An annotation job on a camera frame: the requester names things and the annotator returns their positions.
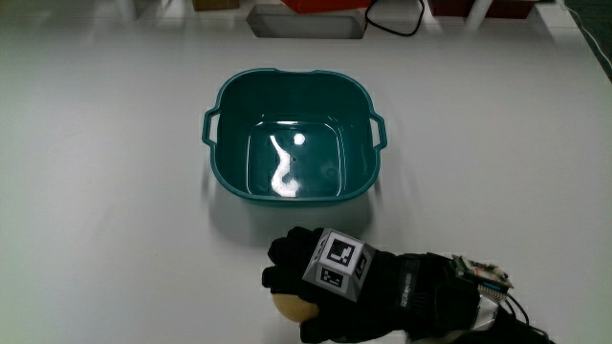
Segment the white marker cube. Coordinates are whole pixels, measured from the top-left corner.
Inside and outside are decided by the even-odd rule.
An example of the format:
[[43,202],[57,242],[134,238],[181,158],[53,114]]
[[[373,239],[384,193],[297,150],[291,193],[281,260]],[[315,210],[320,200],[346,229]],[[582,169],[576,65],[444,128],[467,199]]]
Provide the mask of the white marker cube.
[[375,251],[361,240],[326,228],[302,279],[357,302]]

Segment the cable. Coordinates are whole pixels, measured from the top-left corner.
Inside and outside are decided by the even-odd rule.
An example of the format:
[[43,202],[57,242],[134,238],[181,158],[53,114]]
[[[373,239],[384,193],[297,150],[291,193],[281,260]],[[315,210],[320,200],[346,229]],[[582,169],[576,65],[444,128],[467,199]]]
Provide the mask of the cable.
[[379,0],[372,0],[372,3],[370,4],[370,6],[368,6],[367,10],[365,10],[365,21],[368,24],[372,24],[372,26],[379,28],[383,31],[389,32],[389,33],[393,33],[393,34],[397,34],[398,36],[401,37],[410,37],[412,35],[414,35],[419,28],[421,27],[421,20],[423,19],[423,13],[425,13],[425,4],[423,3],[423,0],[419,0],[419,2],[421,3],[421,14],[419,15],[419,21],[417,22],[417,27],[414,28],[414,30],[412,32],[409,33],[404,33],[404,32],[396,32],[394,30],[388,29],[382,25],[376,24],[375,22],[373,22],[370,17],[368,17],[368,13],[370,12],[370,10],[372,10],[372,7],[374,6],[374,4],[376,4]]
[[513,314],[513,318],[516,319],[516,312],[514,311],[513,305],[511,305],[508,300],[504,302],[506,303],[506,306],[508,306],[508,309],[510,309],[510,312]]
[[[514,304],[518,306],[518,308],[520,309],[520,312],[523,313],[523,316],[525,317],[525,325],[527,325],[527,327],[529,327],[530,329],[532,329],[533,331],[536,331],[537,333],[540,333],[544,336],[544,340],[546,340],[547,344],[550,344],[551,339],[548,337],[548,334],[544,331],[541,330],[537,327],[534,327],[532,325],[529,325],[529,317],[527,316],[527,313],[525,312],[525,310],[523,310],[523,307],[518,303],[518,301],[516,301],[516,299],[510,295],[510,294],[506,294],[508,297],[510,297],[511,300],[513,300]],[[508,302],[508,300],[506,300],[506,304],[508,305],[508,307],[510,307],[510,309],[512,309],[513,307],[510,305],[510,302]]]
[[518,303],[518,301],[516,301],[516,299],[512,295],[508,294],[508,297],[510,297],[510,299],[513,300],[514,304],[520,309],[520,312],[525,317],[525,324],[529,325],[529,316],[527,316],[527,313],[525,312],[525,310],[523,310],[523,307]]
[[563,7],[564,7],[566,10],[570,11],[571,13],[573,13],[573,14],[576,16],[576,18],[578,19],[578,23],[577,23],[577,24],[578,24],[578,28],[579,28],[579,29],[580,29],[582,32],[585,32],[586,34],[588,34],[588,36],[591,38],[591,40],[593,41],[593,43],[595,43],[595,46],[597,47],[598,51],[600,51],[600,54],[601,54],[601,56],[603,56],[603,59],[604,59],[604,60],[605,60],[605,61],[608,63],[608,67],[609,67],[609,68],[610,68],[610,70],[612,71],[612,62],[610,62],[610,59],[608,58],[608,56],[606,56],[606,55],[603,53],[603,51],[601,50],[601,47],[600,47],[600,43],[598,43],[597,39],[595,39],[595,37],[593,36],[593,34],[591,34],[591,33],[590,33],[588,30],[586,30],[586,29],[584,28],[584,26],[582,25],[582,20],[580,19],[580,15],[579,15],[579,14],[578,14],[576,11],[574,11],[574,10],[572,10],[572,9],[568,8],[568,7],[567,7],[567,5],[565,5],[565,0],[560,0],[560,1],[561,1],[561,4],[563,5]]

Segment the glove finger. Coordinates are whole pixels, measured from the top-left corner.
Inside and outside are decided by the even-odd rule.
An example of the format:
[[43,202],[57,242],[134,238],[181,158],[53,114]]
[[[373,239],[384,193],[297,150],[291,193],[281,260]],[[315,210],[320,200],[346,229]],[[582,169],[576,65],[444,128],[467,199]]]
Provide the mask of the glove finger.
[[379,314],[373,316],[355,310],[346,326],[345,336],[335,338],[334,341],[338,343],[361,343],[387,335],[392,329],[390,321],[386,321]]
[[278,266],[291,267],[303,273],[314,250],[314,247],[293,238],[283,237],[272,242],[268,257]]
[[298,285],[297,296],[306,302],[316,304],[350,302],[341,296],[306,281]]
[[287,237],[299,241],[307,246],[313,247],[317,244],[318,238],[320,238],[322,232],[323,228],[310,230],[304,227],[296,226],[289,230]]
[[306,320],[299,325],[299,337],[304,343],[320,343],[343,335],[344,329],[341,323],[334,321],[334,319],[328,319],[322,313],[318,317]]
[[271,293],[298,294],[301,283],[301,275],[286,267],[265,268],[261,274],[261,285],[270,288]]

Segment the white tabletop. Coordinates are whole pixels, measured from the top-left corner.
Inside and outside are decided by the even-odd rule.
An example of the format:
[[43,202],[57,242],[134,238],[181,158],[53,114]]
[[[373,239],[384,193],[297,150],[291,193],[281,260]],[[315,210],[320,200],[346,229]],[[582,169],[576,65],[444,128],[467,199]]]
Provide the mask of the white tabletop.
[[[612,87],[581,34],[544,17],[351,41],[258,39],[217,19],[3,18],[0,342],[297,343],[260,287],[269,242],[297,225],[497,261],[557,343],[605,342]],[[220,186],[202,116],[256,67],[367,89],[389,140],[372,189],[280,209]]]

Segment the yellow ball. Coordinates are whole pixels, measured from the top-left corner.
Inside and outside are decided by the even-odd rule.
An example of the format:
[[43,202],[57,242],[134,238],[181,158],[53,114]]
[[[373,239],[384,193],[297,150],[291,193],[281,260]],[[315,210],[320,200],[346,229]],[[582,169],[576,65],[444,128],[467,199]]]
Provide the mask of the yellow ball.
[[273,294],[272,300],[281,314],[296,323],[302,323],[318,315],[317,305],[306,302],[297,295]]

